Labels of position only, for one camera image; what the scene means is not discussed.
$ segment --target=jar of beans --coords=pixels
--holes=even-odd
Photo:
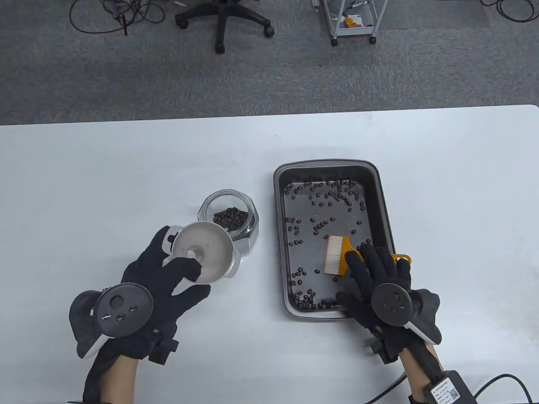
[[[235,190],[220,190],[206,198],[199,221],[211,221],[228,231],[241,255],[248,254],[258,236],[258,212],[253,200]]]

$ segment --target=sticker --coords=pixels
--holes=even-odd
[[[436,385],[431,394],[438,404],[453,404],[460,398],[459,392],[449,378]]]

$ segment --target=dark gray tray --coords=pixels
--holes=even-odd
[[[344,200],[337,202],[334,197],[324,197],[328,191],[336,191],[336,187],[327,185],[327,181],[331,184],[335,180],[358,182],[352,189],[358,192],[357,200],[355,195],[349,196],[346,193],[351,206]],[[339,277],[338,281],[334,282],[333,276],[323,273],[327,247],[324,235],[350,236],[354,247],[369,239],[375,246],[388,246],[392,253],[395,252],[378,170],[371,163],[362,160],[311,160],[280,166],[273,175],[273,183],[286,310],[293,317],[301,319],[347,318],[346,312],[336,304],[335,294],[340,290],[356,291],[357,286],[349,276]],[[310,188],[315,183],[323,185],[311,191]],[[293,184],[293,188],[286,194],[285,190],[290,184]],[[294,193],[298,186],[303,189]],[[343,194],[348,187],[342,186]],[[361,202],[364,203],[365,210],[361,210]],[[286,222],[287,217],[294,218],[296,222]],[[319,230],[318,235],[314,235],[313,227],[324,220],[329,223]],[[294,226],[300,227],[298,235],[294,235]],[[303,243],[289,246],[294,240],[303,240]],[[299,267],[307,274],[292,278],[292,272],[296,272]],[[292,286],[291,281],[297,283],[298,279],[301,279],[302,285]],[[293,295],[298,291],[306,293],[308,289],[316,292],[314,303],[318,304],[324,299],[334,304],[324,309],[300,309],[294,303]]]

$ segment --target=white table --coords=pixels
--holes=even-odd
[[[445,368],[472,392],[514,373],[537,400],[537,128],[533,106],[1,127],[0,402],[80,398],[92,362],[75,353],[72,299],[116,284],[161,226],[227,187],[254,200],[257,244],[178,321],[166,366],[141,364],[137,402],[347,404],[387,387],[402,367],[368,355],[357,324],[282,308],[272,174],[314,158],[378,167],[413,285],[441,296]],[[513,381],[480,399],[523,401]]]

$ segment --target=office chair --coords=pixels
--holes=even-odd
[[[215,52],[225,53],[225,26],[228,17],[239,17],[254,21],[264,27],[264,36],[270,38],[275,34],[271,21],[260,14],[239,5],[240,0],[212,0],[175,15],[176,25],[182,30],[189,25],[188,19],[201,16],[217,16],[217,41]]]

